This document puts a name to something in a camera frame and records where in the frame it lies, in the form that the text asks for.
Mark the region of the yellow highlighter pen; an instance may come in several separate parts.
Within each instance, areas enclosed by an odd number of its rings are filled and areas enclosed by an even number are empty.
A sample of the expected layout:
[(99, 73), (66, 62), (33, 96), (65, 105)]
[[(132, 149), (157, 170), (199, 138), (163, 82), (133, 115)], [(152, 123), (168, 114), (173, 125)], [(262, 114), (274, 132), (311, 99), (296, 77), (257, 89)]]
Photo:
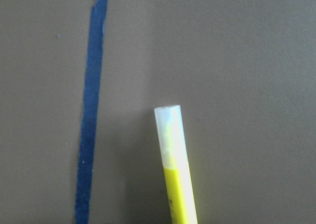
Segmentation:
[(173, 224), (196, 224), (197, 213), (180, 105), (154, 109)]

